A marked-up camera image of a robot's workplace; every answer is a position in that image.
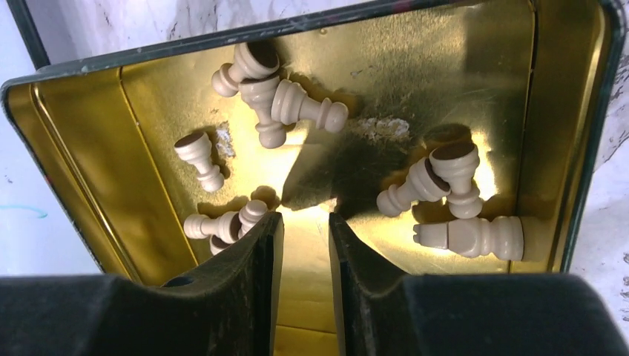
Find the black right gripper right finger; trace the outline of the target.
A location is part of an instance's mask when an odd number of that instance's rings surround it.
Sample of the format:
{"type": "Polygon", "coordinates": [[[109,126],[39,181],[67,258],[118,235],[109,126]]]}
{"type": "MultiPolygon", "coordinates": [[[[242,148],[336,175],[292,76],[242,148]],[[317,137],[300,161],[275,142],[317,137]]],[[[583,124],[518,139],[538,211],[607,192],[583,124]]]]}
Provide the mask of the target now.
{"type": "Polygon", "coordinates": [[[341,355],[626,355],[598,294],[572,274],[411,275],[329,215],[341,355]]]}

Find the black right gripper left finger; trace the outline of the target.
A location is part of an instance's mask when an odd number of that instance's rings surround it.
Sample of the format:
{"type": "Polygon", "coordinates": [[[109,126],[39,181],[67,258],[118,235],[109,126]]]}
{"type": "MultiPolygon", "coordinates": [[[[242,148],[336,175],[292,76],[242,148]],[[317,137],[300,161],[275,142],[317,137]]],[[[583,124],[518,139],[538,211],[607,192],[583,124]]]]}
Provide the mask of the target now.
{"type": "Polygon", "coordinates": [[[115,274],[1,279],[3,355],[271,355],[284,224],[264,216],[159,287],[115,274]]]}

